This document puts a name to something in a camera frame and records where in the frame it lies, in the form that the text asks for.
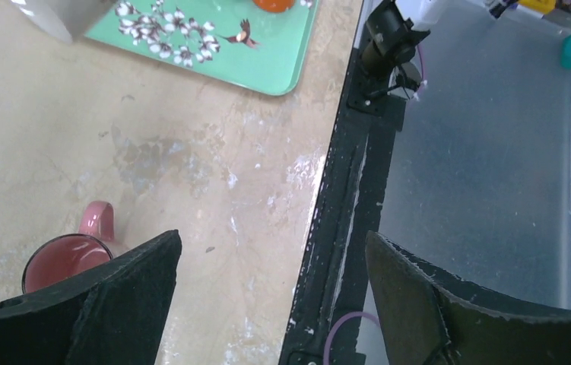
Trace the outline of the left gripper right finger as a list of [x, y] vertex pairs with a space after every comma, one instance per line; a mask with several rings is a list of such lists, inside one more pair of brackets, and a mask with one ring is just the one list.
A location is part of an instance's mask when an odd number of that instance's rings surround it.
[[365, 257], [391, 364], [571, 364], [571, 310], [466, 281], [377, 232]]

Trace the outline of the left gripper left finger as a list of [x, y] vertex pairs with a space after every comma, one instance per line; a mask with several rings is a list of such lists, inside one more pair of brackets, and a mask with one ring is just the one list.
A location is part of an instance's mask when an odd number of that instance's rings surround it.
[[169, 230], [57, 284], [0, 302], [0, 364], [153, 364], [182, 242]]

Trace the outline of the beige floral mug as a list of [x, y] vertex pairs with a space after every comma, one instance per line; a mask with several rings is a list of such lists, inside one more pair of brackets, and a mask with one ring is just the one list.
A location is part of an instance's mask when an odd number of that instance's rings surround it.
[[12, 0], [35, 25], [65, 43], [73, 43], [117, 3], [112, 0]]

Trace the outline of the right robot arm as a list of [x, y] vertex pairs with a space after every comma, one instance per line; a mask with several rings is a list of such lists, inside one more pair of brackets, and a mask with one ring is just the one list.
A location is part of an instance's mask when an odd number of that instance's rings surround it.
[[360, 56], [365, 73], [383, 79], [411, 61], [416, 47], [451, 4], [449, 0], [380, 2], [365, 22], [370, 35]]

